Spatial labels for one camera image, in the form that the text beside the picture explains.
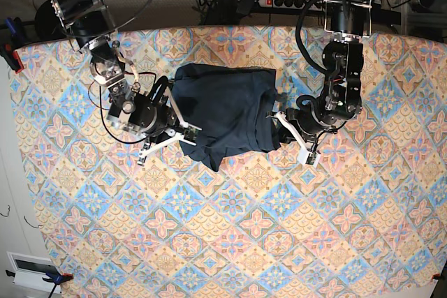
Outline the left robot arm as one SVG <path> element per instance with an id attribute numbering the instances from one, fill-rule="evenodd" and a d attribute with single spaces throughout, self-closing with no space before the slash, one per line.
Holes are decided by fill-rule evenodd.
<path id="1" fill-rule="evenodd" d="M 308 53 L 301 29 L 307 11 L 318 3 L 325 6 L 324 29 L 331 33 L 321 64 Z M 295 28 L 298 49 L 305 61 L 324 76 L 318 97 L 301 95 L 297 108 L 277 113 L 279 140 L 311 142 L 317 145 L 324 133 L 335 133 L 362 109 L 360 73 L 364 64 L 361 38 L 372 32 L 373 0 L 309 0 Z"/>

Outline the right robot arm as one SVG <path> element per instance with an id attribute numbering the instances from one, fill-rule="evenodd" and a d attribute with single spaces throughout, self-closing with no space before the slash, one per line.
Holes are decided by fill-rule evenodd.
<path id="1" fill-rule="evenodd" d="M 185 132 L 188 125 L 167 77 L 156 80 L 149 93 L 142 94 L 135 64 L 122 56 L 118 41 L 110 39 L 118 28 L 104 0 L 50 1 L 63 34 L 76 39 L 80 49 L 90 53 L 94 81 L 109 91 L 110 107 L 102 120 L 145 139 Z"/>

